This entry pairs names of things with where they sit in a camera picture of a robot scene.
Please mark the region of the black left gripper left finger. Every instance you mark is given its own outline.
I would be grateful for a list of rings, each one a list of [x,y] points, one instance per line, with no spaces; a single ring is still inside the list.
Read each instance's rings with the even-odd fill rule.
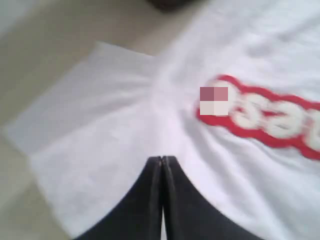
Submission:
[[[162,230],[162,158],[148,158],[122,200],[78,240],[160,240]]]

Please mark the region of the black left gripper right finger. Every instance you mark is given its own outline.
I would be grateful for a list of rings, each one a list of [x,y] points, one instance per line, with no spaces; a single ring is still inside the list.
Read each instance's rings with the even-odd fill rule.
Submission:
[[[161,158],[161,203],[168,240],[262,240],[229,219],[196,189],[175,156]]]

